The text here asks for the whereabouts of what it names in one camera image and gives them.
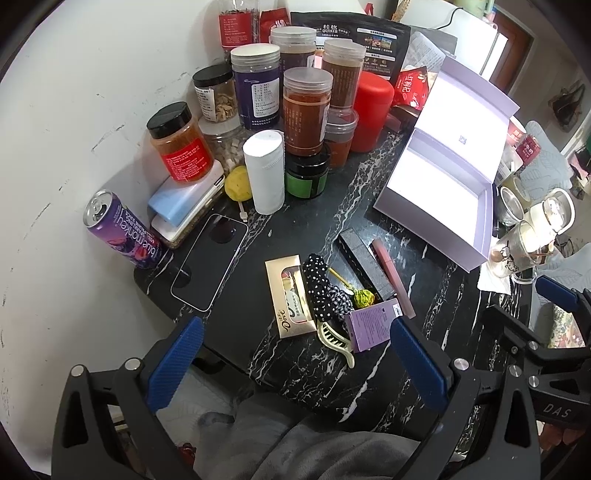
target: white tumbler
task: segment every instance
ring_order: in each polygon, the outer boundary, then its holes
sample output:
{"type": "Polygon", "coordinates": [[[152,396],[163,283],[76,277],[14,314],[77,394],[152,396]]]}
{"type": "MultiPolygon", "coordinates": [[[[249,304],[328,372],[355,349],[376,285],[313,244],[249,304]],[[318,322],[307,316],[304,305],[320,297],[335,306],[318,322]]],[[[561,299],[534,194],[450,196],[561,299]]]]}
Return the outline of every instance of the white tumbler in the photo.
{"type": "Polygon", "coordinates": [[[255,209],[261,215],[271,215],[285,202],[283,135],[264,130],[250,137],[242,148],[255,209]]]}

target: glass cup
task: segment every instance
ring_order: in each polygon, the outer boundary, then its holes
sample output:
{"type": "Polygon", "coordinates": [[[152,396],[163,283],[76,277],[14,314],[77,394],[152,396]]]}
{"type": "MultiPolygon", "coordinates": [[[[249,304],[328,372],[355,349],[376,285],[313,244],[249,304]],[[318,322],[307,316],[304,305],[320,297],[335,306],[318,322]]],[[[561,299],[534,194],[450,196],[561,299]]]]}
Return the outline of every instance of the glass cup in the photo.
{"type": "Polygon", "coordinates": [[[511,277],[520,285],[530,285],[537,276],[536,266],[541,262],[540,241],[534,228],[526,221],[518,223],[491,248],[488,267],[499,278],[511,277]],[[533,268],[532,278],[524,279],[519,273],[533,268]]]}

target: red bag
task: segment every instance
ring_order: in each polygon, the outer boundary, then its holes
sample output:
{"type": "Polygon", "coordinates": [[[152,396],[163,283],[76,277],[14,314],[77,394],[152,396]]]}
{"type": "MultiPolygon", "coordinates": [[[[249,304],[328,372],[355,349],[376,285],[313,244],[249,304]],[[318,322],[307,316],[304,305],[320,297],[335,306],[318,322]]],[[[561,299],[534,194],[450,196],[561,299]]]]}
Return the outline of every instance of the red bag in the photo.
{"type": "Polygon", "coordinates": [[[421,111],[427,102],[428,96],[427,68],[406,70],[400,72],[398,76],[392,106],[407,105],[421,111]]]}
{"type": "Polygon", "coordinates": [[[275,27],[288,27],[291,25],[287,9],[278,8],[261,14],[261,43],[269,43],[271,30],[275,27]]]}

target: jar with red label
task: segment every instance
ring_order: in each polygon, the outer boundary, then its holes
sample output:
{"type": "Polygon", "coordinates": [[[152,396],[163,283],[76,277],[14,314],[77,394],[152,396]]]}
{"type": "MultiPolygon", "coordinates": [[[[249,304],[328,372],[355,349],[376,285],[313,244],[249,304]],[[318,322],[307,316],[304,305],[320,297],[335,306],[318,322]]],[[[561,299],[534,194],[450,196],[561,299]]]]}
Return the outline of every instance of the jar with red label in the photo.
{"type": "Polygon", "coordinates": [[[196,181],[212,169],[212,152],[185,102],[160,109],[147,127],[152,145],[174,180],[196,181]]]}
{"type": "Polygon", "coordinates": [[[236,47],[259,41],[258,0],[217,0],[220,8],[220,37],[226,58],[236,47]]]}

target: black cable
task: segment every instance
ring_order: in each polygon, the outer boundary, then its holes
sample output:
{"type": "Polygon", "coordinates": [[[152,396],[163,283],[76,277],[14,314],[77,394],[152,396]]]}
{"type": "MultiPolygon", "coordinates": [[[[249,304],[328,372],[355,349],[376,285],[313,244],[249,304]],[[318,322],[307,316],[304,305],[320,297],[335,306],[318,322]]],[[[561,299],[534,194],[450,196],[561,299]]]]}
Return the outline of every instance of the black cable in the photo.
{"type": "Polygon", "coordinates": [[[442,28],[449,27],[449,26],[452,24],[452,22],[453,22],[453,16],[456,14],[456,12],[457,12],[458,10],[464,10],[464,7],[457,7],[457,8],[456,8],[456,9],[455,9],[455,10],[452,12],[452,18],[450,19],[449,23],[448,23],[447,25],[443,25],[442,27],[436,28],[435,30],[441,30],[442,28]]]}

